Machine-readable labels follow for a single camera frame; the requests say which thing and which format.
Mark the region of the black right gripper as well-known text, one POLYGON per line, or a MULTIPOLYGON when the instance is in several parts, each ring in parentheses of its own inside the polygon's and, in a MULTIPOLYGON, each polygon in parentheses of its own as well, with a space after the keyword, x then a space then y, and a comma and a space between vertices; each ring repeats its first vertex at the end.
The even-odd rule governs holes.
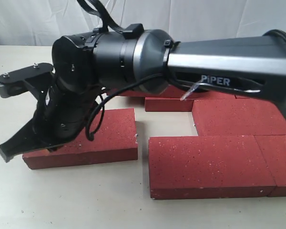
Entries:
POLYGON ((73 141, 90 122, 98 106, 102 87, 93 85, 78 94, 53 83, 37 102, 29 120, 9 140, 0 144, 0 155, 8 163, 15 156, 46 149, 52 153, 73 141))

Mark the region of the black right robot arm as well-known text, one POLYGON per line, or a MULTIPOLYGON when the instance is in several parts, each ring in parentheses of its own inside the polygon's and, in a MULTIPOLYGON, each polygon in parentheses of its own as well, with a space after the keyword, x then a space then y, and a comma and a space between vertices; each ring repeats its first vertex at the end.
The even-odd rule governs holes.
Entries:
POLYGON ((162 93, 173 85, 272 102, 286 119, 286 32, 258 37, 176 42, 163 30, 132 24, 124 31, 97 28, 62 36, 52 62, 0 75, 0 96, 30 92, 32 118, 0 144, 5 162, 41 149, 56 151, 81 131, 94 140, 92 121, 113 97, 134 90, 162 93))

